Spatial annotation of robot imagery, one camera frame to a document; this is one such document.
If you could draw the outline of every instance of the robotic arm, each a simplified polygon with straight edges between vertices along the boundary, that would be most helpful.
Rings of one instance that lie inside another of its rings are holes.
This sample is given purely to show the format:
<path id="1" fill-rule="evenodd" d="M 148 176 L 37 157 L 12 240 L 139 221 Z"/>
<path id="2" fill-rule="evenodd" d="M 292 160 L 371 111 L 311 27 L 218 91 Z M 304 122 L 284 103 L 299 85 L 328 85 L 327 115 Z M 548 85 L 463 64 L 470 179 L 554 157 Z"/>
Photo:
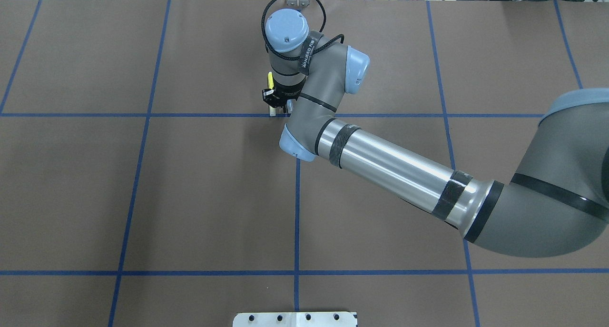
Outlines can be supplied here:
<path id="1" fill-rule="evenodd" d="M 280 140 L 292 156 L 325 158 L 453 225 L 465 240 L 506 255 L 570 253 L 609 223 L 609 89 L 559 97 L 505 186 L 335 119 L 343 95 L 359 90 L 370 60 L 310 31 L 297 10 L 278 10 L 266 21 L 263 15 L 263 36 L 276 86 L 298 97 Z"/>

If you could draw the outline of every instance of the blue joint cap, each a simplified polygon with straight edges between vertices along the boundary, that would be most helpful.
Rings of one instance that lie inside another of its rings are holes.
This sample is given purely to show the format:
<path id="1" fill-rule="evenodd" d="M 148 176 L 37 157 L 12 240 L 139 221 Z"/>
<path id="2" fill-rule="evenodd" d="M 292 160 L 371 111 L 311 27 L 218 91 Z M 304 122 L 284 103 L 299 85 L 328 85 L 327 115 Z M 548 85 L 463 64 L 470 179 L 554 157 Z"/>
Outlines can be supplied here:
<path id="1" fill-rule="evenodd" d="M 265 32 L 273 49 L 289 52 L 299 47 L 309 36 L 309 24 L 302 13 L 283 8 L 268 17 Z"/>
<path id="2" fill-rule="evenodd" d="M 370 65 L 370 57 L 352 47 L 346 48 L 346 73 L 344 74 L 344 92 L 355 94 L 359 91 L 366 71 Z"/>
<path id="3" fill-rule="evenodd" d="M 546 115 L 543 115 L 539 123 L 542 123 L 543 119 L 561 110 L 583 106 L 584 104 L 607 102 L 609 102 L 609 88 L 590 88 L 569 91 L 568 93 L 560 95 L 554 103 L 552 103 L 550 110 L 548 110 Z"/>
<path id="4" fill-rule="evenodd" d="M 305 149 L 305 147 L 292 136 L 290 131 L 287 130 L 287 125 L 283 127 L 283 132 L 281 132 L 279 147 L 281 147 L 285 153 L 300 160 L 304 160 L 305 162 L 313 162 L 313 159 L 315 159 L 315 154 Z"/>

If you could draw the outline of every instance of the black rubber ring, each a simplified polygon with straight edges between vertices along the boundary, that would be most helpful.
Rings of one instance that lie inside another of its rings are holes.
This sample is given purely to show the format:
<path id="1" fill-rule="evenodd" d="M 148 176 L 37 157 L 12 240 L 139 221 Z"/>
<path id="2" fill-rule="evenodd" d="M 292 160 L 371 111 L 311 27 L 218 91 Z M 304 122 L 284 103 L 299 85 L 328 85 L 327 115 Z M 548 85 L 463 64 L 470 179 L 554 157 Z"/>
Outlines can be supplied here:
<path id="1" fill-rule="evenodd" d="M 287 75 L 285 73 L 280 73 L 274 67 L 270 67 L 270 68 L 273 69 L 273 71 L 276 72 L 278 75 L 281 75 L 283 77 L 292 77 L 292 76 L 296 76 L 296 75 L 298 75 L 300 73 L 300 72 L 296 72 L 296 73 L 292 73 L 291 75 Z"/>
<path id="2" fill-rule="evenodd" d="M 564 203 L 567 206 L 581 210 L 591 216 L 599 218 L 605 223 L 609 223 L 609 208 L 592 201 L 589 198 L 577 195 L 576 193 L 555 186 L 554 184 L 542 181 L 541 179 L 529 177 L 521 173 L 515 173 L 511 178 L 511 182 L 524 186 L 542 195 L 546 195 L 558 202 Z"/>
<path id="3" fill-rule="evenodd" d="M 431 215 L 444 221 L 448 217 L 448 214 L 454 208 L 457 201 L 463 194 L 465 187 L 470 183 L 472 177 L 464 172 L 455 170 L 451 179 L 446 183 L 438 203 L 433 208 Z"/>
<path id="4" fill-rule="evenodd" d="M 313 103 L 317 103 L 320 106 L 332 110 L 333 112 L 336 113 L 336 107 L 330 106 L 329 104 L 327 104 L 326 102 L 322 101 L 321 99 L 316 99 L 314 97 L 312 97 L 311 95 L 307 95 L 306 93 L 300 93 L 300 97 L 302 97 L 303 99 L 308 99 L 309 101 L 313 102 Z"/>
<path id="5" fill-rule="evenodd" d="M 319 156 L 319 141 L 322 139 L 322 135 L 324 134 L 324 130 L 326 130 L 326 127 L 328 127 L 328 125 L 332 122 L 335 121 L 336 118 L 332 118 L 332 119 L 328 119 L 328 121 L 326 121 L 326 123 L 324 123 L 324 125 L 322 126 L 322 129 L 319 130 L 319 133 L 317 134 L 317 139 L 315 140 L 315 154 L 317 154 Z"/>
<path id="6" fill-rule="evenodd" d="M 484 199 L 484 202 L 476 215 L 476 219 L 471 224 L 470 230 L 467 231 L 467 234 L 465 234 L 465 240 L 474 243 L 478 236 L 480 236 L 484 225 L 486 225 L 487 221 L 489 221 L 489 217 L 491 216 L 494 206 L 497 204 L 497 200 L 499 199 L 499 196 L 501 196 L 502 191 L 503 183 L 494 181 L 491 189 L 489 190 L 489 194 Z"/>
<path id="7" fill-rule="evenodd" d="M 333 166 L 341 167 L 341 156 L 344 147 L 346 146 L 346 142 L 349 140 L 351 135 L 355 133 L 356 130 L 361 129 L 357 125 L 352 125 L 350 123 L 346 124 L 339 130 L 338 134 L 334 138 L 334 142 L 332 143 L 332 147 L 330 147 L 330 156 L 329 160 Z"/>

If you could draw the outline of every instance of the yellow marker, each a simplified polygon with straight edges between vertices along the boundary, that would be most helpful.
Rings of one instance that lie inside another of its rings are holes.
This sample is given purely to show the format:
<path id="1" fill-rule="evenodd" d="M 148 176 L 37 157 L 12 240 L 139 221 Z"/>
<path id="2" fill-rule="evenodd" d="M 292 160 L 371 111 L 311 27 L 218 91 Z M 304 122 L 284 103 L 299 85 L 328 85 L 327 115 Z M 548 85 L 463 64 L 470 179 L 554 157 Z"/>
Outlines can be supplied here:
<path id="1" fill-rule="evenodd" d="M 267 79 L 268 79 L 268 88 L 269 89 L 274 88 L 275 85 L 273 83 L 273 73 L 271 71 L 268 72 Z"/>

